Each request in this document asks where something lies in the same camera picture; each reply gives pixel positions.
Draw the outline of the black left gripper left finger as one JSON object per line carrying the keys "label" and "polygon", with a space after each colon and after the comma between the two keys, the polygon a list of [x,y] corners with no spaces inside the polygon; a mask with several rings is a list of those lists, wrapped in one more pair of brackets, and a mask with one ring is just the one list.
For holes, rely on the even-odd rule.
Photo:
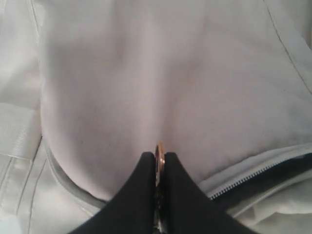
{"label": "black left gripper left finger", "polygon": [[152,234],[156,160],[144,152],[119,192],[72,234]]}

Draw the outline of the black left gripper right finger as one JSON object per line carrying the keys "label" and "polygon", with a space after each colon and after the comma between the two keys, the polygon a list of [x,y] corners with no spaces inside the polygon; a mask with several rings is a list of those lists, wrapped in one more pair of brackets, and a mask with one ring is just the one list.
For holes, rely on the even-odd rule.
{"label": "black left gripper right finger", "polygon": [[247,234],[199,189],[175,153],[165,154],[164,223],[169,234]]}

